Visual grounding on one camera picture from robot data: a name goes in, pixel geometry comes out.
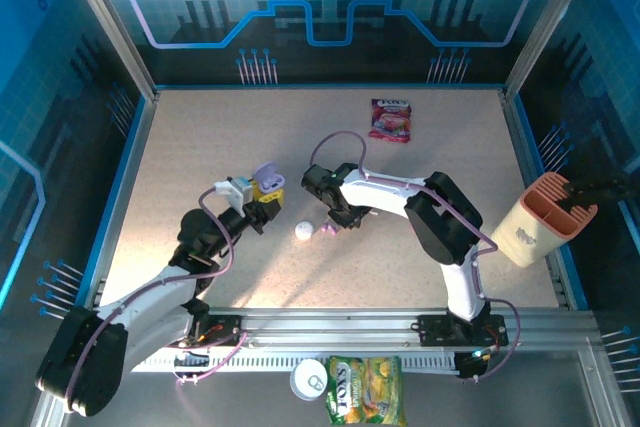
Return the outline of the light lavender earbud charging case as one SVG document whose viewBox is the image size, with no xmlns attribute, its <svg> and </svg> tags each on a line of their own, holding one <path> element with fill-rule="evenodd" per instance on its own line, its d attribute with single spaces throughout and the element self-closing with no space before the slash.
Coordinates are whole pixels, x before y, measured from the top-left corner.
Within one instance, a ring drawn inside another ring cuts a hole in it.
<svg viewBox="0 0 640 427">
<path fill-rule="evenodd" d="M 273 161 L 258 167 L 254 171 L 252 179 L 263 194 L 273 193 L 285 185 L 285 178 L 277 172 L 277 164 Z"/>
</svg>

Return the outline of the red candy bag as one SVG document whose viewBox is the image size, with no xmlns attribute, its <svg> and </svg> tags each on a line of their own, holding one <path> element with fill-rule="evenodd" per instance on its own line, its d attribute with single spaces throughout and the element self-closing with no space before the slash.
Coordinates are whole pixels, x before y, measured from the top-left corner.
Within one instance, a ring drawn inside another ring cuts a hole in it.
<svg viewBox="0 0 640 427">
<path fill-rule="evenodd" d="M 411 140 L 411 104 L 406 100 L 372 99 L 369 136 L 389 142 Z"/>
</svg>

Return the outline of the grey metal shelf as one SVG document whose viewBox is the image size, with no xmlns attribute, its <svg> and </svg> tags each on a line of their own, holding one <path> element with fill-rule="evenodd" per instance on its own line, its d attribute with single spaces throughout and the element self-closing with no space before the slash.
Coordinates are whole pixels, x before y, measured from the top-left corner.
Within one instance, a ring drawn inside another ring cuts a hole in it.
<svg viewBox="0 0 640 427">
<path fill-rule="evenodd" d="M 477 385 L 408 373 L 409 427 L 640 427 L 606 356 L 520 352 Z M 217 373 L 198 386 L 167 374 L 134 374 L 98 415 L 65 414 L 41 395 L 19 427 L 330 427 L 321 400 L 294 396 L 284 372 Z"/>
</svg>

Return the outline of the silver pull-tab tin can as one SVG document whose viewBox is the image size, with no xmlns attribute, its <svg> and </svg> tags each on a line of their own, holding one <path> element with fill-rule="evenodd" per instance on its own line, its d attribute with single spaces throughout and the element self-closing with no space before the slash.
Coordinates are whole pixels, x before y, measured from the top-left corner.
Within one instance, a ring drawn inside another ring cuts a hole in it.
<svg viewBox="0 0 640 427">
<path fill-rule="evenodd" d="M 296 397 L 304 401 L 319 399 L 327 388 L 328 374 L 322 362 L 305 359 L 290 374 L 290 387 Z"/>
</svg>

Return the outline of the green yellow candy bag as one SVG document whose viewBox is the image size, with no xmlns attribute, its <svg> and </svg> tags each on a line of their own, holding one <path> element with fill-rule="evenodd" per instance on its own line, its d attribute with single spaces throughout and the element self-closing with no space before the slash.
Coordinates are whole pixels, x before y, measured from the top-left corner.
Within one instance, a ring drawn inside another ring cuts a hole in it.
<svg viewBox="0 0 640 427">
<path fill-rule="evenodd" d="M 401 359 L 330 356 L 326 409 L 332 425 L 408 427 Z"/>
</svg>

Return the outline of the cream terracotta utensil holder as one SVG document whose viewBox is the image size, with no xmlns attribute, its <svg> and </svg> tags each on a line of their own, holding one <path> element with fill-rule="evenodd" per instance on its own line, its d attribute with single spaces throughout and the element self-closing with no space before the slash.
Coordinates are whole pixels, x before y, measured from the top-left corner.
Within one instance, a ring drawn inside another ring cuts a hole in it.
<svg viewBox="0 0 640 427">
<path fill-rule="evenodd" d="M 596 204 L 572 206 L 568 211 L 558 202 L 568 200 L 564 189 L 569 181 L 547 172 L 519 197 L 491 234 L 498 249 L 513 263 L 528 267 L 575 238 L 598 212 Z"/>
</svg>

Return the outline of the aluminium table side rail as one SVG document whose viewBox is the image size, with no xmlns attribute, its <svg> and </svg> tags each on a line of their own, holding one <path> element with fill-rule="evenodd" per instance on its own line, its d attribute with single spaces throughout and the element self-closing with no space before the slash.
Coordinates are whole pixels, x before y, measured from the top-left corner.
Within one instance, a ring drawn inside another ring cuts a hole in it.
<svg viewBox="0 0 640 427">
<path fill-rule="evenodd" d="M 136 110 L 87 262 L 83 306 L 94 306 L 108 277 L 157 103 L 144 99 Z"/>
<path fill-rule="evenodd" d="M 526 132 L 514 100 L 510 100 L 504 89 L 498 90 L 503 115 L 525 187 L 538 177 L 534 158 L 529 149 Z M 542 262 L 547 267 L 556 300 L 563 310 L 575 310 L 576 304 L 571 287 L 566 284 L 564 260 L 558 250 L 547 255 Z"/>
</svg>

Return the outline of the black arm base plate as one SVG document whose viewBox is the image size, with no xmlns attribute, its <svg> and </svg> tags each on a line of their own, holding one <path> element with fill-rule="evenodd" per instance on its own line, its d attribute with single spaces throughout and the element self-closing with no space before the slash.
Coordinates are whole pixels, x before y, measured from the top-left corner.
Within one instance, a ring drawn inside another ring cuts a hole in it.
<svg viewBox="0 0 640 427">
<path fill-rule="evenodd" d="M 504 317 L 489 315 L 466 322 L 449 314 L 421 315 L 411 324 L 422 347 L 490 347 L 509 344 Z"/>
<path fill-rule="evenodd" d="M 239 315 L 209 315 L 194 321 L 189 333 L 177 341 L 182 349 L 204 349 L 231 346 L 240 340 L 242 317 Z"/>
</svg>

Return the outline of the aluminium front mounting rail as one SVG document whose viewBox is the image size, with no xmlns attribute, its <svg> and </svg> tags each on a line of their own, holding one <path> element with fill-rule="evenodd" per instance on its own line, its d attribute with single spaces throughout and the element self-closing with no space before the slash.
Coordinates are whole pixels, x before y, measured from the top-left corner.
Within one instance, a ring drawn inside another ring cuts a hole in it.
<svg viewBox="0 0 640 427">
<path fill-rule="evenodd" d="M 214 315 L 239 315 L 248 343 L 265 351 L 391 351 L 420 349 L 411 325 L 443 309 L 222 308 Z M 590 311 L 559 308 L 492 309 L 504 317 L 508 339 L 521 351 L 573 351 L 603 344 Z"/>
</svg>

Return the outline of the aluminium frame post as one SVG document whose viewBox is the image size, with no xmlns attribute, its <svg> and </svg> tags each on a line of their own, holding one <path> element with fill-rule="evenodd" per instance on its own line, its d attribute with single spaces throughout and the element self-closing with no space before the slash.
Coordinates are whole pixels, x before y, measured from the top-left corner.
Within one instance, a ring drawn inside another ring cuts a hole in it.
<svg viewBox="0 0 640 427">
<path fill-rule="evenodd" d="M 507 78 L 503 94 L 506 101 L 513 101 L 519 93 L 571 2 L 548 0 L 545 4 Z"/>
<path fill-rule="evenodd" d="M 157 97 L 155 82 L 111 0 L 87 2 L 142 96 L 154 101 Z"/>
</svg>

